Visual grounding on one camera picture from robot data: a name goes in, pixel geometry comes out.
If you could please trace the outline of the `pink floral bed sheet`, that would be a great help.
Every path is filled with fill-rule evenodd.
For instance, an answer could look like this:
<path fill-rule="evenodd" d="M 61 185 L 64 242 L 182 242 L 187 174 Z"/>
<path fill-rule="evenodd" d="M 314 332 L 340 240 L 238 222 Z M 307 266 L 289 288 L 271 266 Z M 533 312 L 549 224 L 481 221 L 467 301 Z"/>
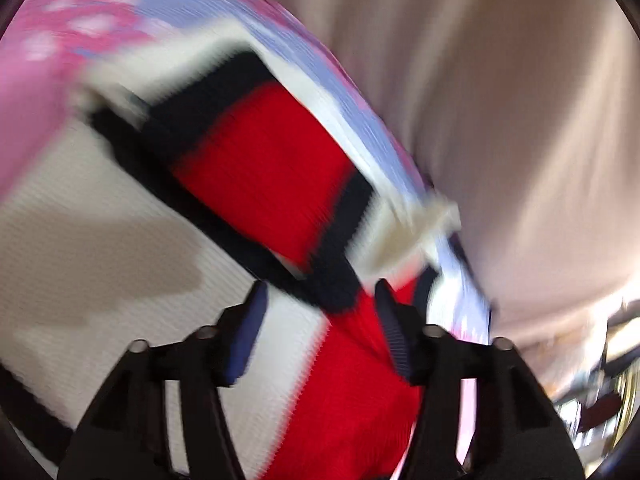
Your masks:
<path fill-rule="evenodd" d="M 248 274 L 142 190 L 73 116 L 108 54 L 233 16 L 341 104 L 406 192 L 412 168 L 341 67 L 288 11 L 256 0 L 26 0 L 1 43 L 1 349 L 107 352 L 168 342 L 248 289 Z"/>

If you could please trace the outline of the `beige fabric headboard cover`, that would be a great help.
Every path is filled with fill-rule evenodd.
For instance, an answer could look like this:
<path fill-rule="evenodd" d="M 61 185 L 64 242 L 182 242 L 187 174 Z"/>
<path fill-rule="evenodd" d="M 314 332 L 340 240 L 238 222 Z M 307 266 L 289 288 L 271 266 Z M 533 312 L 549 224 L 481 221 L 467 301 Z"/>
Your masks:
<path fill-rule="evenodd" d="M 639 40 L 615 0 L 273 0 L 459 207 L 494 331 L 551 394 L 639 287 Z"/>

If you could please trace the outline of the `white red black knit sweater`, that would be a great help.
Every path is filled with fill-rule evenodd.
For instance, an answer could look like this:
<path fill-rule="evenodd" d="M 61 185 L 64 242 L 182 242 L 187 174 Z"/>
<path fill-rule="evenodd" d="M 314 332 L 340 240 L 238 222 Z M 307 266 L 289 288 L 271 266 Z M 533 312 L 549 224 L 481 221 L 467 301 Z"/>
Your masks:
<path fill-rule="evenodd" d="M 193 226 L 250 284 L 168 342 L 107 352 L 1 349 L 1 408 L 56 474 L 129 345 L 182 341 L 242 304 L 267 310 L 245 373 L 219 391 L 241 479 L 389 479 L 422 390 L 396 372 L 374 302 L 386 281 L 424 322 L 454 322 L 465 279 L 449 246 L 457 207 L 390 180 L 334 97 L 235 20 L 91 63 L 72 94 L 128 178 Z M 179 387 L 166 385 L 176 479 L 189 476 Z"/>

